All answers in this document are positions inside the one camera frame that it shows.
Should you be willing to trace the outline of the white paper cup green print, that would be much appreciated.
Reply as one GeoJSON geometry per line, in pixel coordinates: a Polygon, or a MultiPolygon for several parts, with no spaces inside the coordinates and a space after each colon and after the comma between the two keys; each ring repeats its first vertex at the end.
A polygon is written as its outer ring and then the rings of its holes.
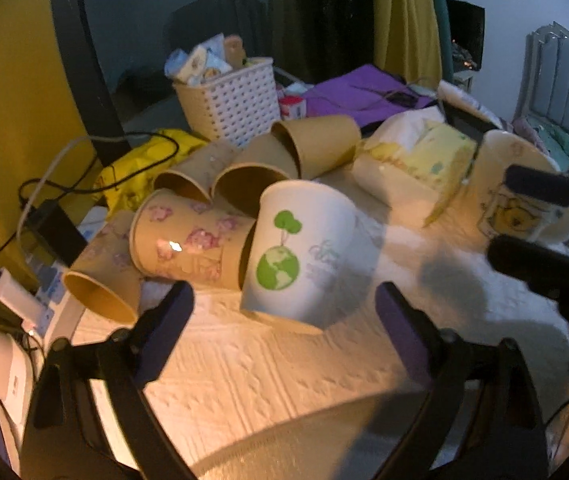
{"type": "Polygon", "coordinates": [[[320,333],[329,324],[355,226],[354,203],[331,186],[307,180],[268,186],[260,196],[241,313],[292,332],[320,333]]]}

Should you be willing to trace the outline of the brown paper cup pink print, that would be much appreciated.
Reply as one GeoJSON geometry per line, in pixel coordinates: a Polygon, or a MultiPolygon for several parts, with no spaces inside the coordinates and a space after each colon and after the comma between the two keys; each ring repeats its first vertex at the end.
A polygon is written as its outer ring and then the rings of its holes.
{"type": "Polygon", "coordinates": [[[158,190],[132,220],[130,256],[147,276],[239,290],[254,229],[252,218],[158,190]]]}

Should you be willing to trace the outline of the yellow curtain right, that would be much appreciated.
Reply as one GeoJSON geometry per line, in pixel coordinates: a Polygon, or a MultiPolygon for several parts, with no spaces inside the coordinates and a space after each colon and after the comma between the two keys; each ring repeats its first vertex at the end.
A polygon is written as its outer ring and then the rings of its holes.
{"type": "Polygon", "coordinates": [[[433,0],[373,0],[373,64],[408,82],[437,85],[443,72],[433,0]]]}

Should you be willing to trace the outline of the white desk lamp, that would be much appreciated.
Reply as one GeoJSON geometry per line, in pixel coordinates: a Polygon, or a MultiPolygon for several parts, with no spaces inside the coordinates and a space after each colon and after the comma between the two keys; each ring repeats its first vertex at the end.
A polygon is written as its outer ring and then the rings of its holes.
{"type": "Polygon", "coordinates": [[[21,429],[26,424],[33,388],[30,357],[12,336],[0,332],[0,402],[21,429]]]}

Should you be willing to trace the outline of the yellow curtain left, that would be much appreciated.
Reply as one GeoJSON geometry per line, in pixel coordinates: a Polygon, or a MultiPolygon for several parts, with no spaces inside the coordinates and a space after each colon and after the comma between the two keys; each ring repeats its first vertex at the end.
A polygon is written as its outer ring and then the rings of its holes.
{"type": "Polygon", "coordinates": [[[41,177],[68,142],[79,139],[52,180],[96,177],[91,143],[78,114],[54,33],[50,0],[0,0],[0,266],[35,284],[9,237],[18,225],[18,188],[41,177]]]}

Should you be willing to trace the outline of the yellow tissue pack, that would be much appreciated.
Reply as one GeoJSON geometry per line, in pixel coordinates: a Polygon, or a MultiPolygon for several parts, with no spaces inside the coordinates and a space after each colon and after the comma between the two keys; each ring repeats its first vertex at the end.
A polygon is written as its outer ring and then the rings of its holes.
{"type": "Polygon", "coordinates": [[[364,191],[391,208],[393,221],[423,228],[454,199],[477,148],[446,124],[438,107],[408,110],[362,143],[352,172],[364,191]]]}

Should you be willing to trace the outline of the yellow curtain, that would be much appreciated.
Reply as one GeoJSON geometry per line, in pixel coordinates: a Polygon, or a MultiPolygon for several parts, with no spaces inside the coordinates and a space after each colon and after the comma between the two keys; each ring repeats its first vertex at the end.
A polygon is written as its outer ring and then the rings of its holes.
{"type": "Polygon", "coordinates": [[[373,64],[408,82],[437,85],[443,72],[433,0],[373,0],[373,64]]]}
{"type": "Polygon", "coordinates": [[[0,266],[35,284],[9,237],[18,225],[18,188],[41,177],[68,142],[79,139],[52,180],[96,177],[91,143],[78,114],[54,33],[50,0],[0,0],[0,266]]]}

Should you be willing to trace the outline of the grey bed headboard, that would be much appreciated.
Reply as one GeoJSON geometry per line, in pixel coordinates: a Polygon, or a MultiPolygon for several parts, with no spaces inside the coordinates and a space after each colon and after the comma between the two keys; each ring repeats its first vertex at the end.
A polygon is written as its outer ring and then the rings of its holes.
{"type": "Polygon", "coordinates": [[[516,111],[569,134],[569,30],[558,23],[527,35],[516,111]]]}

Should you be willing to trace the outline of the brown paper cup middle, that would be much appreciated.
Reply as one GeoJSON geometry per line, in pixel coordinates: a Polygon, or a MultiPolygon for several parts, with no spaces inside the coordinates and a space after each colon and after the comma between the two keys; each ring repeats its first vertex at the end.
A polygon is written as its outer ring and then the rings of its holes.
{"type": "Polygon", "coordinates": [[[273,134],[265,133],[246,144],[216,177],[213,197],[255,218],[260,209],[260,196],[268,186],[298,177],[293,156],[273,134]]]}

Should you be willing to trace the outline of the white power strip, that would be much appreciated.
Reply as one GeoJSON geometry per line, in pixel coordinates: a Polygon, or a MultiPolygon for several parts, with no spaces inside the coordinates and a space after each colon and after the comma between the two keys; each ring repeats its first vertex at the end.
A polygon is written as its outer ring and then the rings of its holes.
{"type": "MultiPolygon", "coordinates": [[[[107,212],[106,207],[94,206],[79,221],[79,224],[73,222],[88,243],[106,223],[107,212]]],[[[46,330],[40,337],[45,351],[49,350],[56,339],[72,339],[85,312],[85,307],[68,292],[63,284],[63,274],[68,269],[64,263],[53,257],[53,263],[46,263],[42,270],[37,271],[40,289],[36,292],[36,298],[52,311],[46,330]]]]}

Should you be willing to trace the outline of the white bear ceramic mug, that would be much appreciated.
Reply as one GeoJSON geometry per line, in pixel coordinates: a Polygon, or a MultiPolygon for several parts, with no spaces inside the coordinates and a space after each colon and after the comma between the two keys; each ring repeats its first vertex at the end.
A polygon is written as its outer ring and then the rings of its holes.
{"type": "Polygon", "coordinates": [[[569,240],[569,208],[510,191],[505,172],[511,165],[559,171],[557,162],[529,141],[507,131],[485,133],[463,193],[470,235],[481,245],[501,234],[543,244],[569,240]]]}

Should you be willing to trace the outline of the yellow plastic bag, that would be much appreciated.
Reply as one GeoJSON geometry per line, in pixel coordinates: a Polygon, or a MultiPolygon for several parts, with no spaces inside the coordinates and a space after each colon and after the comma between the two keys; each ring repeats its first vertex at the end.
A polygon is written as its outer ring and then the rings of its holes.
{"type": "Polygon", "coordinates": [[[165,169],[170,169],[207,141],[180,129],[160,129],[143,144],[104,167],[94,182],[103,188],[109,217],[121,210],[136,211],[153,191],[153,182],[165,169]]]}

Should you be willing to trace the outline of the purple cloth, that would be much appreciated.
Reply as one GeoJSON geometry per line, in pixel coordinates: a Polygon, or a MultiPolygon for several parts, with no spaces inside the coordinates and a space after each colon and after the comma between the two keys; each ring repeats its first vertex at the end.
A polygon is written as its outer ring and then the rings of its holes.
{"type": "Polygon", "coordinates": [[[384,122],[407,110],[435,103],[411,90],[406,80],[367,64],[343,76],[315,84],[303,94],[306,117],[347,115],[359,127],[384,122]]]}

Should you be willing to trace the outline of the white charger plug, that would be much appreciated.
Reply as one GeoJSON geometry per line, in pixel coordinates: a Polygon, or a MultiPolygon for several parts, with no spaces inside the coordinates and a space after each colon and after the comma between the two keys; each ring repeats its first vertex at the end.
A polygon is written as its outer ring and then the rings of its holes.
{"type": "Polygon", "coordinates": [[[47,319],[47,307],[36,299],[6,269],[0,269],[0,302],[22,321],[41,326],[47,319]]]}

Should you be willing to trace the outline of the brown paper cup back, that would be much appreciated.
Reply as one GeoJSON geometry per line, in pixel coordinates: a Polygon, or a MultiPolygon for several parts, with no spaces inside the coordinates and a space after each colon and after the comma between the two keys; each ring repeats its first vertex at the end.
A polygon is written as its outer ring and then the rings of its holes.
{"type": "Polygon", "coordinates": [[[215,179],[239,155],[240,148],[227,141],[207,143],[184,160],[163,170],[154,179],[154,190],[170,190],[200,203],[213,202],[215,179]]]}

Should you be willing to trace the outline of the black power adapter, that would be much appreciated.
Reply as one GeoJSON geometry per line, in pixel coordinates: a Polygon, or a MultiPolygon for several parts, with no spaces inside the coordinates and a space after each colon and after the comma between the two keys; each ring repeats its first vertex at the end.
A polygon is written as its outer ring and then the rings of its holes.
{"type": "Polygon", "coordinates": [[[56,200],[44,200],[30,208],[26,225],[42,245],[58,261],[70,268],[88,245],[68,214],[56,200]]]}

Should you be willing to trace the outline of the brown paper cup right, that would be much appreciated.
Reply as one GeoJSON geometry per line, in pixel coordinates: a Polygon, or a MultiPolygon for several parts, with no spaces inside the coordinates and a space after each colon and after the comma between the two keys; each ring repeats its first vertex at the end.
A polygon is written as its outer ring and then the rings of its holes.
{"type": "Polygon", "coordinates": [[[362,140],[361,129],[347,115],[275,122],[270,132],[297,164],[300,177],[313,180],[350,162],[362,140]]]}

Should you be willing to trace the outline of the small red white box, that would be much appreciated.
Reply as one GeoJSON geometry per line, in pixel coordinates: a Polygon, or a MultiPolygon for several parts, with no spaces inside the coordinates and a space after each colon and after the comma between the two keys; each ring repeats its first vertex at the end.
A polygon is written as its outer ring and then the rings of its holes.
{"type": "Polygon", "coordinates": [[[301,96],[286,94],[278,99],[278,104],[282,120],[299,120],[307,115],[306,99],[301,96]]]}

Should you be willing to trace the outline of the plain brown paper cup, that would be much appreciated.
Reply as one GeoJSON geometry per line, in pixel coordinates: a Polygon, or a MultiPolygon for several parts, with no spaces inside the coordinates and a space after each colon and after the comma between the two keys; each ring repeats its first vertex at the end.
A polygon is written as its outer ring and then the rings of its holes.
{"type": "Polygon", "coordinates": [[[139,316],[143,276],[129,250],[134,217],[128,210],[114,214],[63,277],[65,288],[86,309],[120,324],[135,323],[139,316]]]}

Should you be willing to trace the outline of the white woven plastic basket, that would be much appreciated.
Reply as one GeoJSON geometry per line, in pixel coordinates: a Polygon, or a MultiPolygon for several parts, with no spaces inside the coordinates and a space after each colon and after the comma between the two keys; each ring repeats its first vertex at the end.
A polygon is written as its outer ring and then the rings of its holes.
{"type": "Polygon", "coordinates": [[[202,138],[242,148],[280,119],[271,58],[249,58],[241,70],[199,86],[173,83],[190,129],[202,138]]]}

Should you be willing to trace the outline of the black monitor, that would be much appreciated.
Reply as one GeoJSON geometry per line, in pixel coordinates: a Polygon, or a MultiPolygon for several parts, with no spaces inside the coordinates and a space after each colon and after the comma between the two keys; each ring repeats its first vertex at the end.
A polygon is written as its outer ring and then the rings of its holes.
{"type": "Polygon", "coordinates": [[[463,0],[446,0],[455,72],[482,67],[485,9],[463,0]]]}

